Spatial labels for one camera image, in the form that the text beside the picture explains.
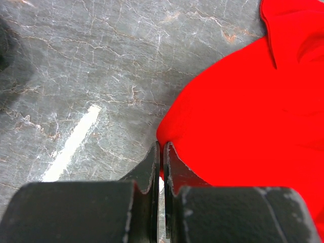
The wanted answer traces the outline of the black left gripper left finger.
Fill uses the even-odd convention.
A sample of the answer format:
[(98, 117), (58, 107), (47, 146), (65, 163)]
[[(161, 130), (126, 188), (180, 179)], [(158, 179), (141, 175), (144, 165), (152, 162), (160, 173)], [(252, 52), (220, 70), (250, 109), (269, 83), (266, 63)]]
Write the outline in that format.
[(1, 242), (158, 242), (159, 144), (117, 181), (32, 182), (12, 197)]

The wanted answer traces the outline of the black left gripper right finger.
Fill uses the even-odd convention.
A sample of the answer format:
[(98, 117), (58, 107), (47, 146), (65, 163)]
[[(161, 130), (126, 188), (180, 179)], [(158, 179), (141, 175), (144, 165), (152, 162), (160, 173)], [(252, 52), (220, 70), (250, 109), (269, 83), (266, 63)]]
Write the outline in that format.
[(164, 147), (171, 242), (321, 242), (306, 203), (285, 187), (214, 187)]

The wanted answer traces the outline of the red t shirt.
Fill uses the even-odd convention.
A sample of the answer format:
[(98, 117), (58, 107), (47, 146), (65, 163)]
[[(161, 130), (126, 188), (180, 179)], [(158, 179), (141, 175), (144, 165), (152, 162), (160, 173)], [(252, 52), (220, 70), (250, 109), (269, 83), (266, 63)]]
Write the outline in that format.
[(267, 33), (216, 62), (158, 126), (214, 186), (285, 186), (323, 235), (323, 3), (261, 1)]

